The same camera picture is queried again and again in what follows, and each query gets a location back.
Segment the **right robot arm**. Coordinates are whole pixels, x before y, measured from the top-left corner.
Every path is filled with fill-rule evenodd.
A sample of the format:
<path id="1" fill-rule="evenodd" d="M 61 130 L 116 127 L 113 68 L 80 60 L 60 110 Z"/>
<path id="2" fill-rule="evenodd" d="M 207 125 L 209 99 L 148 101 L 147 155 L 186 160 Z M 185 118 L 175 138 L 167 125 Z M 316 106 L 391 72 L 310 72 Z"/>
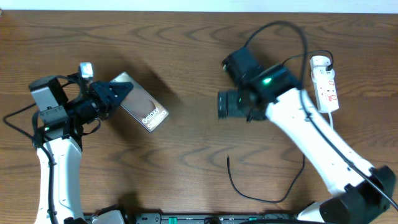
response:
<path id="1" fill-rule="evenodd" d="M 357 154 L 318 112 L 300 80 L 283 65 L 260 65 L 243 47 L 223 60 L 236 88 L 218 94 L 221 119 L 268 120 L 311 162 L 331 198 L 294 215 L 294 223 L 370 223 L 389 208 L 396 175 Z"/>

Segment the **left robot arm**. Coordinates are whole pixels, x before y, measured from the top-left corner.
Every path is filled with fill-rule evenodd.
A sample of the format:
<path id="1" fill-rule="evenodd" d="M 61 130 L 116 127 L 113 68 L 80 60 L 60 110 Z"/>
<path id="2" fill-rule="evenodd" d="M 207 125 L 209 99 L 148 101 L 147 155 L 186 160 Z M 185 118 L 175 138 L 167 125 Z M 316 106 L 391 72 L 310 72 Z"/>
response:
<path id="1" fill-rule="evenodd" d="M 84 125 L 108 119 L 133 89 L 130 82 L 92 82 L 75 73 L 65 79 L 78 85 L 69 100 L 62 76 L 32 82 L 38 107 L 32 117 L 34 146 L 40 161 L 40 199 L 36 223 L 85 223 L 81 208 L 79 169 Z"/>

